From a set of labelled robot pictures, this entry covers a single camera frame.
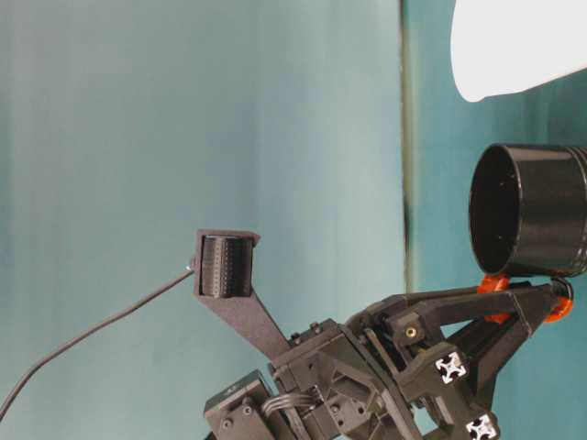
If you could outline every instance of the white lamp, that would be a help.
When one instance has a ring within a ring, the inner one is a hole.
[[[587,68],[587,1],[457,0],[451,58],[470,102]]]

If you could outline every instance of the orange bracket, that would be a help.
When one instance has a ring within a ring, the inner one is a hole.
[[[510,285],[510,279],[507,275],[485,275],[481,284],[477,288],[477,293],[491,293],[504,291]],[[545,323],[556,323],[567,316],[572,310],[573,302],[570,298],[563,296],[559,297],[559,304],[552,310],[552,312],[544,320]],[[490,323],[503,324],[509,319],[509,313],[492,314],[485,316],[485,321]]]

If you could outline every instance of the screw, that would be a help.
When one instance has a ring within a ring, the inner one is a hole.
[[[413,328],[413,327],[407,327],[405,329],[405,335],[407,337],[409,337],[410,339],[416,337],[417,334],[418,334],[418,331],[415,328]]]
[[[312,330],[314,330],[314,333],[319,335],[320,333],[322,333],[322,327],[320,326],[319,323],[311,323],[310,324],[310,328]]]

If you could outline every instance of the teal wall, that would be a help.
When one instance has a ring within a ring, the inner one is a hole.
[[[469,243],[468,193],[489,144],[587,144],[586,71],[477,104],[460,97],[450,68],[453,8],[454,2],[404,2],[408,264],[416,290],[480,280]],[[498,380],[495,410],[504,439],[583,436],[587,282],[582,277],[573,285],[575,311],[541,327]]]
[[[286,333],[404,289],[396,2],[0,5],[0,394],[183,270],[197,227],[262,235]],[[264,360],[191,283],[31,381],[6,439],[203,438]]]

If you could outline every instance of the black cylindrical container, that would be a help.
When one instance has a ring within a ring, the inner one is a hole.
[[[473,176],[471,242],[483,271],[587,270],[587,148],[495,144]]]

